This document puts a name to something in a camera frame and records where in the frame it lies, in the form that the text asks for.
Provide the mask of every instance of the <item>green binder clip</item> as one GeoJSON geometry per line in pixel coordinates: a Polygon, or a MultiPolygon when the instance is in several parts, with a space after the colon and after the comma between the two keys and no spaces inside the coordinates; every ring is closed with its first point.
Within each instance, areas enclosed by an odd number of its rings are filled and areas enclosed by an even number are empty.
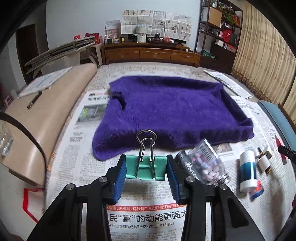
{"type": "Polygon", "coordinates": [[[141,180],[152,180],[155,178],[156,181],[164,181],[167,157],[153,156],[153,146],[157,135],[151,130],[142,130],[137,133],[136,138],[140,144],[140,152],[139,156],[126,155],[126,178],[137,179],[138,177],[141,180]],[[154,138],[146,137],[140,140],[139,135],[144,132],[151,133],[154,138]],[[151,156],[144,156],[145,146],[143,141],[145,140],[151,140],[151,156]]]}

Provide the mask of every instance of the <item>basket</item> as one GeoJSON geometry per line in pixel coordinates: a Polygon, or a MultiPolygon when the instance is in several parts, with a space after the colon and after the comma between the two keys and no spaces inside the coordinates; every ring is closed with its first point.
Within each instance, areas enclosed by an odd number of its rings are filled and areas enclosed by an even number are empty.
{"type": "Polygon", "coordinates": [[[146,43],[146,34],[138,34],[137,43],[146,43]]]}
{"type": "Polygon", "coordinates": [[[137,34],[146,34],[148,32],[147,26],[137,26],[136,27],[136,33],[137,34]]]}

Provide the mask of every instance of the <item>metal clip handle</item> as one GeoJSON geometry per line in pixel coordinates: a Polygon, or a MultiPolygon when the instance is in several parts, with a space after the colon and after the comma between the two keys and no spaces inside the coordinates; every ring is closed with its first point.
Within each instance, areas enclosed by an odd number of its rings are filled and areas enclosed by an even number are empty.
{"type": "Polygon", "coordinates": [[[137,141],[140,144],[140,152],[139,152],[139,157],[138,157],[138,166],[137,166],[136,178],[138,176],[140,162],[143,161],[143,156],[144,156],[144,152],[145,152],[145,145],[144,145],[143,141],[145,141],[145,140],[151,140],[151,143],[150,143],[150,153],[151,153],[151,162],[152,162],[152,169],[153,169],[153,177],[154,178],[156,177],[156,175],[155,175],[155,167],[154,167],[154,157],[153,157],[153,146],[155,144],[156,138],[157,138],[157,135],[153,131],[151,131],[151,130],[142,130],[142,131],[139,131],[136,134],[136,139],[137,139],[137,141]],[[144,133],[144,132],[148,132],[148,133],[152,134],[154,136],[154,138],[146,137],[146,138],[140,140],[139,135],[142,134],[142,133],[144,133]]]}

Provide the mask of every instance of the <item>red marker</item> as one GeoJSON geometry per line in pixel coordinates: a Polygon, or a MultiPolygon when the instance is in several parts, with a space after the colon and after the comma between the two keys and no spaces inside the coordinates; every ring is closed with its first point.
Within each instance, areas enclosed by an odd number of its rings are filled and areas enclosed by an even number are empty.
{"type": "MultiPolygon", "coordinates": [[[[276,139],[276,145],[277,145],[277,147],[283,145],[283,144],[281,143],[281,140],[280,140],[276,135],[275,135],[274,137],[275,137],[275,139],[276,139]]],[[[287,164],[286,157],[285,157],[283,154],[281,154],[281,160],[283,161],[283,164],[284,164],[284,165],[287,164]]]]}

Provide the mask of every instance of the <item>doorway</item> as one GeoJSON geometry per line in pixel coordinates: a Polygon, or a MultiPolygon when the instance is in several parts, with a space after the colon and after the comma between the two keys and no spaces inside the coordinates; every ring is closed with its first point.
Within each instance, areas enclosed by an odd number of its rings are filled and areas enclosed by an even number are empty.
{"type": "Polygon", "coordinates": [[[33,81],[34,72],[26,74],[27,67],[25,67],[25,63],[39,55],[36,42],[35,24],[30,24],[28,26],[19,28],[15,33],[15,41],[20,68],[22,70],[25,82],[28,85],[33,81]]]}

